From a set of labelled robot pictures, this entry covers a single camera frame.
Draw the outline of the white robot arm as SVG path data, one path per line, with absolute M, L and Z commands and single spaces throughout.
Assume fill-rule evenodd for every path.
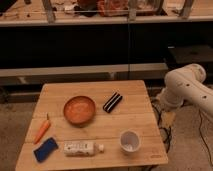
M 188 100 L 213 118 L 213 89 L 203 84 L 205 79 L 206 71 L 199 64 L 169 71 L 164 77 L 165 87 L 158 95 L 161 106 L 170 111 Z

